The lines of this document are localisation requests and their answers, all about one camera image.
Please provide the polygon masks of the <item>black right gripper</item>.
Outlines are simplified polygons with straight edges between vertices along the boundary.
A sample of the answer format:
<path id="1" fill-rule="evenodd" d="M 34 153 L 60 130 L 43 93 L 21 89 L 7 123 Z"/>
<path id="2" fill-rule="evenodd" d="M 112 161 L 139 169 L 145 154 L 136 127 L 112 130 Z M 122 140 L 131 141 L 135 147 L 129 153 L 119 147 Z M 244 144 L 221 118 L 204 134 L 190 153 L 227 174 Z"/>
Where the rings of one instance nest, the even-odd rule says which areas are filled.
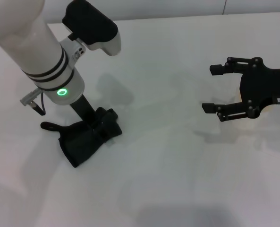
<path id="1" fill-rule="evenodd" d="M 227 105 L 202 103 L 206 114 L 216 114 L 221 122 L 259 117 L 270 105 L 280 105 L 280 69 L 270 69 L 262 58 L 252 59 L 228 57 L 223 65 L 211 65 L 213 76 L 239 73 L 242 102 Z"/>

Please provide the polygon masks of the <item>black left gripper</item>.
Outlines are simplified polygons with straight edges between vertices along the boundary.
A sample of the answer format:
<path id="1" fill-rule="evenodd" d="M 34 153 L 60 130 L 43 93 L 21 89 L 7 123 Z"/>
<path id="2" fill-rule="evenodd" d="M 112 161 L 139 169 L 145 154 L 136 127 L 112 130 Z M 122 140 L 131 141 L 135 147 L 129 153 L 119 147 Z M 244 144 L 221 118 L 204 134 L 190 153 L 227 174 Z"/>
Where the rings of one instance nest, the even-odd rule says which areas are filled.
<path id="1" fill-rule="evenodd" d="M 106 110 L 99 107 L 96 111 L 92 108 L 84 95 L 70 104 L 78 116 L 93 130 L 93 142 L 96 146 L 115 137 L 115 127 L 118 115 L 113 109 Z"/>

